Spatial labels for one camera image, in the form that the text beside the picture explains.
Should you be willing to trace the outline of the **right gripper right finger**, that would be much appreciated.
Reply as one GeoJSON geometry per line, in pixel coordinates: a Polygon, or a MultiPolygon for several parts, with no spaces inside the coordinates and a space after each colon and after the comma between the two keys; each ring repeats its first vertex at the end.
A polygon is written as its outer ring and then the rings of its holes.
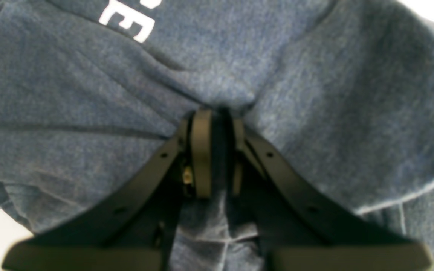
{"type": "Polygon", "coordinates": [[[431,271],[423,242],[351,214],[303,179],[279,151],[232,119],[232,195],[258,228],[269,271],[431,271]]]}

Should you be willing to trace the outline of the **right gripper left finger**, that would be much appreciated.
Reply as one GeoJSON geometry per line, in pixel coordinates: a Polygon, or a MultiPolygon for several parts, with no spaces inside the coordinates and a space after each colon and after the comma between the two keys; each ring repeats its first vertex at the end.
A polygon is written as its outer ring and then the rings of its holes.
{"type": "Polygon", "coordinates": [[[139,172],[95,207],[13,245],[7,271],[164,271],[182,204],[211,197],[212,112],[187,115],[139,172]]]}

